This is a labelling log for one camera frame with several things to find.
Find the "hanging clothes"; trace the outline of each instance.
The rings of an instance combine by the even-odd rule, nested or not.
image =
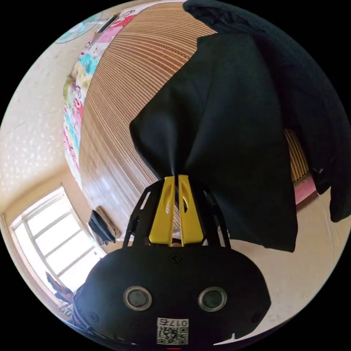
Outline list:
[[[197,51],[130,124],[159,177],[205,184],[230,238],[294,251],[297,218],[281,106],[246,34],[198,39]]]
[[[95,210],[93,210],[91,213],[88,225],[92,231],[102,239],[103,242],[116,242],[116,238],[110,232],[107,224]]]
[[[100,217],[103,219],[103,221],[106,223],[107,228],[109,231],[113,234],[113,236],[117,239],[121,236],[120,230],[114,225],[114,223],[110,220],[110,218],[107,216],[105,211],[102,209],[101,206],[98,206],[95,211],[100,215]]]
[[[276,87],[284,127],[296,132],[318,193],[331,187],[331,220],[350,216],[351,127],[318,64],[286,33],[249,11],[216,0],[188,0],[183,8],[218,33],[253,38]]]

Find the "ceiling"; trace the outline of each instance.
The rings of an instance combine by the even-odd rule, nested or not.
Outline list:
[[[104,11],[102,18],[115,11]],[[93,30],[48,47],[15,91],[0,127],[0,212],[66,166],[63,85]]]

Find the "printed number label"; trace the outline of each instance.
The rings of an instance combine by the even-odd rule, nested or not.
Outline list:
[[[157,318],[157,343],[161,345],[187,345],[189,320]]]

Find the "black cloth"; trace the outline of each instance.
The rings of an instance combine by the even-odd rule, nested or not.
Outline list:
[[[215,0],[188,0],[184,10],[218,33],[249,34],[279,97],[284,126],[298,135],[319,194],[331,187],[331,220],[351,215],[351,127],[342,103],[312,57],[279,28]]]
[[[297,218],[280,103],[248,35],[199,38],[190,60],[131,122],[159,178],[209,187],[233,239],[294,251]]]
[[[88,225],[104,243],[116,242],[116,239],[110,232],[107,224],[95,210],[91,213]]]

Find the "fisheye lens view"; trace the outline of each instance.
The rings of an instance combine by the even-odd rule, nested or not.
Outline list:
[[[1,234],[40,303],[115,350],[220,350],[302,311],[351,228],[350,120],[315,60],[216,0],[56,39],[0,127]]]

